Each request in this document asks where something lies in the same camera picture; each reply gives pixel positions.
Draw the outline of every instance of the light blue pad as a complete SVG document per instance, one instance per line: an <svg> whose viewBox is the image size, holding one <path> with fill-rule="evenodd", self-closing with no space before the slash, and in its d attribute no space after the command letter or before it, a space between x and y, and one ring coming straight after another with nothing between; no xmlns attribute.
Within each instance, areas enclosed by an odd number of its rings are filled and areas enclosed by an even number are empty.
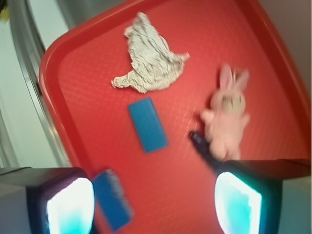
<svg viewBox="0 0 312 234"><path fill-rule="evenodd" d="M150 98L129 105L129 111L146 153L168 145L167 137Z"/></svg>
<svg viewBox="0 0 312 234"><path fill-rule="evenodd" d="M110 169L104 171L95 178L93 186L97 201L114 232L128 224L133 211L115 173Z"/></svg>

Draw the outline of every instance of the red plastic tray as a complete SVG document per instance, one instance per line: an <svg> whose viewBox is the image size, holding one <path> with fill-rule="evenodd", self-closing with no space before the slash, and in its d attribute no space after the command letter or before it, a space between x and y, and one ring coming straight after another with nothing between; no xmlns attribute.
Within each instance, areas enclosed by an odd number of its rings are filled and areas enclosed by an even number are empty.
<svg viewBox="0 0 312 234"><path fill-rule="evenodd" d="M124 29L138 11L175 53L189 52L168 89L139 94L110 81L131 70ZM120 233L220 233L215 175L195 152L189 132L228 62L248 68L251 122L242 159L311 158L311 103L293 62L256 0L132 0L59 38L40 67L40 86L73 166L90 178L112 168L133 221ZM127 106L151 97L169 146L145 154ZM109 229L98 211L101 233Z"/></svg>

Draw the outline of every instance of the blue eraser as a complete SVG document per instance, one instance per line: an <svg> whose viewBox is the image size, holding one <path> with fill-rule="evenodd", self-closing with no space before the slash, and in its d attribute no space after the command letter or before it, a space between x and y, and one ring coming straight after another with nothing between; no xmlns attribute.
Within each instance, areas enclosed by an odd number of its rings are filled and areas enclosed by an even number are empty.
<svg viewBox="0 0 312 234"><path fill-rule="evenodd" d="M150 98L129 105L129 111L146 153L168 145L164 129Z"/></svg>
<svg viewBox="0 0 312 234"><path fill-rule="evenodd" d="M114 232L131 221L133 211L112 170L99 174L93 181L93 187L96 199Z"/></svg>

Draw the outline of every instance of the plush toy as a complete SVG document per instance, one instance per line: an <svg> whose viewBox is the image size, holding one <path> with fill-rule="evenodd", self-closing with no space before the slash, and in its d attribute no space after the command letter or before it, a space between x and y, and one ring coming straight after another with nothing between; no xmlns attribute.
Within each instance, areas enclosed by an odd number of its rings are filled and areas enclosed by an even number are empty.
<svg viewBox="0 0 312 234"><path fill-rule="evenodd" d="M205 109L200 115L205 123L210 153L218 160L240 159L239 145L250 121L250 115L244 114L246 101L242 93L248 79L248 70L232 74L230 66L224 65L220 72L220 89L212 96L211 109Z"/></svg>

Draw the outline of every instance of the white cloth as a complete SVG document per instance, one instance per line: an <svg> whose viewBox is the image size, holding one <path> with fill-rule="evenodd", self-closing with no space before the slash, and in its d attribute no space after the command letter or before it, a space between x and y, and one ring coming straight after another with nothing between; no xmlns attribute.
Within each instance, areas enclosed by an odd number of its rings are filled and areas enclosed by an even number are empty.
<svg viewBox="0 0 312 234"><path fill-rule="evenodd" d="M139 12L133 25L126 28L132 68L128 74L111 81L114 88L132 87L144 94L169 87L183 73L190 55L175 55L166 40L151 25L146 14Z"/></svg>

